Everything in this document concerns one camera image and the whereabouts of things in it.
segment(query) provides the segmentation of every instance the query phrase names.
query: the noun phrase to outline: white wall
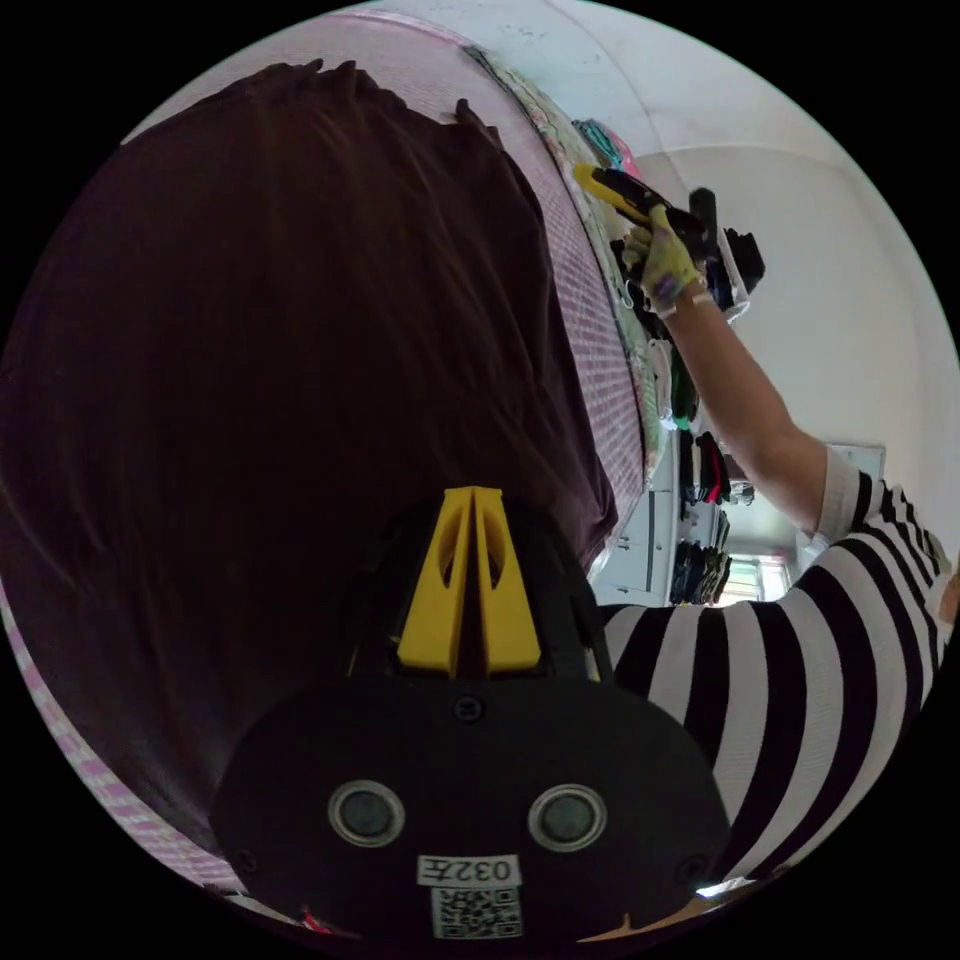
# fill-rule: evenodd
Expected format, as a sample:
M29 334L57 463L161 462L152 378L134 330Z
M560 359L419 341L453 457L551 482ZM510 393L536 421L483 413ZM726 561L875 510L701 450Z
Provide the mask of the white wall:
M481 44L574 118L629 131L638 154L751 145L830 163L843 152L752 70L671 27L584 0L381 0Z
M960 360L943 307L909 237L887 202L851 160L847 168L854 196L910 299L917 338L922 417L920 483L915 499L951 561L960 551Z
M674 161L689 185L715 190L726 225L757 237L767 274L737 332L794 418L823 440L884 444L888 481L918 496L926 426L911 297L849 177L757 148ZM737 536L789 533L759 499L730 516Z

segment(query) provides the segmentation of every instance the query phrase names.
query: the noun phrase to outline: label sticker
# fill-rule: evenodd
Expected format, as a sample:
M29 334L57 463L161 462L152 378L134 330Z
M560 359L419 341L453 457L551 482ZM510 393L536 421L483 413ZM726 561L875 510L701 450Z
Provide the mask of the label sticker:
M523 936L518 887L434 887L430 902L433 936L437 940L504 940Z
M460 890L490 890L519 887L520 861L516 854L502 857L417 858L417 884Z

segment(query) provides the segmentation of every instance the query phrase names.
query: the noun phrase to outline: work glove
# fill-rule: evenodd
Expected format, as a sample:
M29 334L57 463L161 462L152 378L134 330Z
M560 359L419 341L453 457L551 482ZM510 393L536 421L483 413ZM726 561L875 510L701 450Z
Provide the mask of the work glove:
M674 301L691 284L703 289L703 278L683 241L667 221L667 208L650 211L650 227L634 227L624 238L623 265L628 276L639 268L640 286L657 316L674 312Z

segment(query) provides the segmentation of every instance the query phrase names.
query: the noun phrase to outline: cabinet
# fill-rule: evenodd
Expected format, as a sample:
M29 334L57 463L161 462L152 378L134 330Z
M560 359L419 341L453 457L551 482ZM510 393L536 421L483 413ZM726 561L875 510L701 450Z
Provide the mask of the cabinet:
M594 582L601 604L663 607L670 601L676 557L679 491L676 434Z

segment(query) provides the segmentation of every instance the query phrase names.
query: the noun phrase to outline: striped shirt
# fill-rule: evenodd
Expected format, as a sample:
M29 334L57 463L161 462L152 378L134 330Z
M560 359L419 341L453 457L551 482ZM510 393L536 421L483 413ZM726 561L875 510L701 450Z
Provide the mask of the striped shirt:
M605 607L618 683L699 743L731 823L718 875L764 879L819 846L917 715L948 635L942 573L899 487L830 454L822 552L775 603Z

